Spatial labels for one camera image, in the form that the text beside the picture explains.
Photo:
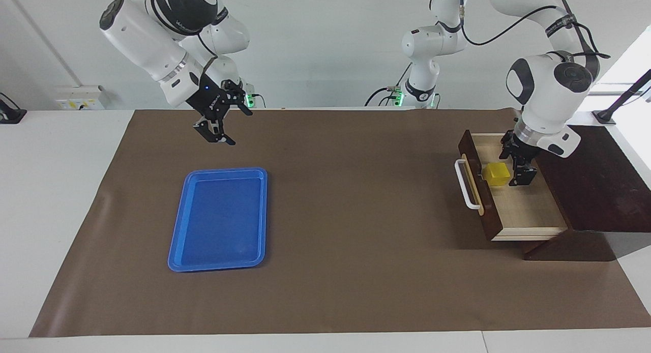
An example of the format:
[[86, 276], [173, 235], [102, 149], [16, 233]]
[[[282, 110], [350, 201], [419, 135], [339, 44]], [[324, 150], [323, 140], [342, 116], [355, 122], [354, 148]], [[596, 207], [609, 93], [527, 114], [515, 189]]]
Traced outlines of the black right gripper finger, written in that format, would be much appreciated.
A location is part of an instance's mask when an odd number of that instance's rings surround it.
[[193, 128], [209, 143], [226, 143], [235, 146], [234, 139], [226, 135], [223, 119], [209, 120], [202, 118], [193, 124]]
[[244, 90], [244, 84], [240, 81], [235, 83], [233, 80], [226, 80], [226, 103], [229, 107], [237, 106], [245, 115], [253, 115], [249, 107], [247, 93]]

